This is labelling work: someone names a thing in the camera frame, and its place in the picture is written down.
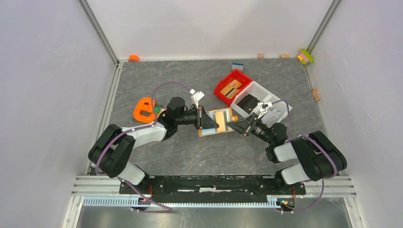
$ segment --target white wall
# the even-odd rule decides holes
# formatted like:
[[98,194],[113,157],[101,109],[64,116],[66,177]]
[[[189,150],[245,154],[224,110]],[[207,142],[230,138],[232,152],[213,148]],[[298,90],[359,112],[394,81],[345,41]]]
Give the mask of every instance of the white wall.
[[76,0],[2,0],[0,34],[0,226],[57,228],[113,64]]
[[309,66],[369,228],[402,227],[403,2],[345,0]]
[[116,55],[128,59],[296,56],[331,0],[89,0]]

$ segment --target orange plastic ring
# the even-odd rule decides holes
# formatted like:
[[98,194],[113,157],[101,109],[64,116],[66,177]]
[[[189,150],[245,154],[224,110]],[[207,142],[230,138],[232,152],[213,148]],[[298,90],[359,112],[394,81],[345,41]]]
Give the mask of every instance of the orange plastic ring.
[[153,107],[150,104],[151,104],[150,97],[145,97],[141,99],[137,103],[136,108],[133,111],[134,119],[144,124],[145,123],[148,124],[154,121],[155,116],[153,113]]

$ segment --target orange lid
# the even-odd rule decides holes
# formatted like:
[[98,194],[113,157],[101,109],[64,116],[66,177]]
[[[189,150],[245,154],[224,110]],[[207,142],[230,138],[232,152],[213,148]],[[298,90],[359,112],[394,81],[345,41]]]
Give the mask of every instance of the orange lid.
[[135,55],[129,56],[129,62],[138,62],[138,61],[140,61],[140,58],[138,56]]

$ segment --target wooden block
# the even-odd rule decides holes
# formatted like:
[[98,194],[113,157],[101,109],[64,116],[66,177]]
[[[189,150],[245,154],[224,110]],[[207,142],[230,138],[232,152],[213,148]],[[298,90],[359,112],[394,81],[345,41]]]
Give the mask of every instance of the wooden block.
[[312,96],[314,97],[315,102],[320,101],[320,97],[319,97],[319,95],[317,94],[317,88],[313,88],[313,89],[312,89]]

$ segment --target cardboard piece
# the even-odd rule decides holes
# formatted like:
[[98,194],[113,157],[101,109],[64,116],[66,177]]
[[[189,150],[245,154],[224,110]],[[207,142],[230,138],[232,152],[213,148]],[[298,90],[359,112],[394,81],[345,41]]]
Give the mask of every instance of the cardboard piece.
[[208,111],[207,115],[209,115],[220,126],[219,128],[199,130],[200,137],[218,133],[233,132],[234,130],[230,128],[227,123],[238,121],[238,117],[232,115],[232,108],[229,107]]
[[227,98],[231,99],[236,94],[237,88],[239,88],[242,84],[234,79],[228,85],[226,85],[220,92],[224,94]]

